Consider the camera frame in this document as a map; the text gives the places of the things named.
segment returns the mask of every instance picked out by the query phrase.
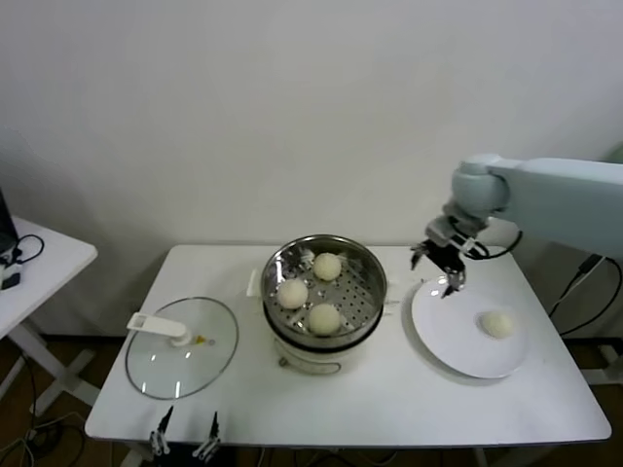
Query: white wall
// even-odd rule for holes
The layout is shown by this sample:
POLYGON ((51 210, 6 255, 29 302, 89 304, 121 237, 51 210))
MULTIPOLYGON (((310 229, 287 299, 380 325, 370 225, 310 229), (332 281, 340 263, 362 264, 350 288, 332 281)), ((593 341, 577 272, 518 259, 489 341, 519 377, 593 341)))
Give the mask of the white wall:
POLYGON ((473 153, 600 157, 622 21, 614 0, 4 0, 0 184, 100 252, 37 322, 121 333, 176 243, 413 242, 473 153))

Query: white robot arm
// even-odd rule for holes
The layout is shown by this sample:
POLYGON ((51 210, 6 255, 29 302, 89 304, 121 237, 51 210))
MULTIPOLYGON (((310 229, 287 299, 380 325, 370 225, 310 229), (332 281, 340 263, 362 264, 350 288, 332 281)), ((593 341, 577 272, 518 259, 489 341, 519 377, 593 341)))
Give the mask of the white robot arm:
POLYGON ((623 257, 623 164, 565 159, 463 161, 443 215, 426 227, 412 264, 428 256, 449 277, 445 296, 465 283, 466 252, 490 217, 520 230, 610 258, 623 257))

